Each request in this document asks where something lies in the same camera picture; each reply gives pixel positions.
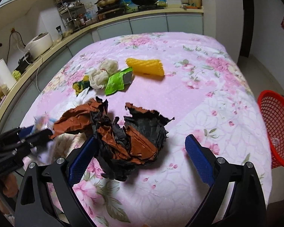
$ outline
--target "black wok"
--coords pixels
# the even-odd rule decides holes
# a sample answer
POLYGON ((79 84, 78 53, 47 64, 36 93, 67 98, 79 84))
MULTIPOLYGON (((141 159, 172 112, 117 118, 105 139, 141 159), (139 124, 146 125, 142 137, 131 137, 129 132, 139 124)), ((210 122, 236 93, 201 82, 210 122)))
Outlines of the black wok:
POLYGON ((149 6, 155 4, 158 0, 131 0, 131 1, 139 6, 149 6))

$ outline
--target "kitchen counter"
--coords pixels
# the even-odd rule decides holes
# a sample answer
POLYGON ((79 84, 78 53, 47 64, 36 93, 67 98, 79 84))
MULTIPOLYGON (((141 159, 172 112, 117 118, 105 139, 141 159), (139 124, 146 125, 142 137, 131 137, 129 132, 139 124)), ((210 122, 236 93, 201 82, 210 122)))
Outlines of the kitchen counter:
POLYGON ((75 32, 74 34, 70 35, 69 37, 63 39, 61 42, 53 45, 48 51, 46 51, 42 56, 40 56, 33 65, 28 66, 25 73, 21 76, 21 78, 17 81, 17 83, 14 85, 14 87, 10 90, 10 92, 7 94, 5 100, 3 100, 2 105, 0 107, 0 120, 3 117, 4 113, 6 112, 8 106, 20 90, 20 88, 25 84, 27 80, 32 76, 32 74, 37 71, 37 69, 46 61, 48 60, 54 53, 56 53, 58 50, 60 50, 62 47, 66 46, 68 43, 70 43, 72 40, 76 39, 83 33, 93 29, 97 28, 99 26, 115 22, 122 19, 128 19, 132 17, 137 16, 143 16, 143 15, 151 15, 151 14, 160 14, 160 13, 203 13, 204 10, 202 9, 187 9, 184 10, 179 7, 179 5, 171 5, 164 9, 155 9, 155 10, 147 10, 147 11, 141 11, 141 12, 134 12, 129 14, 124 14, 118 17, 114 17, 111 19, 106 19, 104 21, 89 25, 80 31, 75 32))

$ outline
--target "rice cooker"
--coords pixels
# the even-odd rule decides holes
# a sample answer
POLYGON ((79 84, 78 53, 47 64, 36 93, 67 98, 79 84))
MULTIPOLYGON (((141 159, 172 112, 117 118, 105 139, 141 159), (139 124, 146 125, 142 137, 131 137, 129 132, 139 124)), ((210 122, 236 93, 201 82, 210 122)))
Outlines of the rice cooker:
POLYGON ((25 47, 25 50, 30 52, 33 60, 37 59, 41 54, 47 51, 53 45, 51 35, 47 33, 41 33, 37 37, 33 38, 25 47))

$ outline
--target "paper towel roll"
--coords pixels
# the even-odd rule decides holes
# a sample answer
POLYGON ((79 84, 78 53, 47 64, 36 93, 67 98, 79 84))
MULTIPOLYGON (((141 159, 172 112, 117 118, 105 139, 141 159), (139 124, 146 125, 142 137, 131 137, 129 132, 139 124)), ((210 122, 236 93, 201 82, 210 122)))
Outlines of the paper towel roll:
POLYGON ((5 61, 3 59, 0 60, 0 86, 6 84, 9 89, 11 89, 17 81, 11 75, 10 70, 8 69, 5 61))

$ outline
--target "brown and black crumpled paper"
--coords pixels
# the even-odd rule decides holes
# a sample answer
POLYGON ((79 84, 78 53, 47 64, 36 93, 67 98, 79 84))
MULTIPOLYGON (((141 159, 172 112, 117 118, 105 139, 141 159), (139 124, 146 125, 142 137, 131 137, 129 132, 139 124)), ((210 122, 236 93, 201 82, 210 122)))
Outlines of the brown and black crumpled paper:
POLYGON ((119 117, 112 122, 107 116, 107 100, 91 99, 65 112, 54 124, 53 137, 62 133, 94 134, 99 144, 95 158, 104 171, 102 176, 125 181, 137 165, 149 165, 156 160, 167 138, 164 126, 171 121, 156 110, 131 103, 126 103, 125 108, 132 117, 124 116, 125 124, 121 128, 117 124, 119 117))

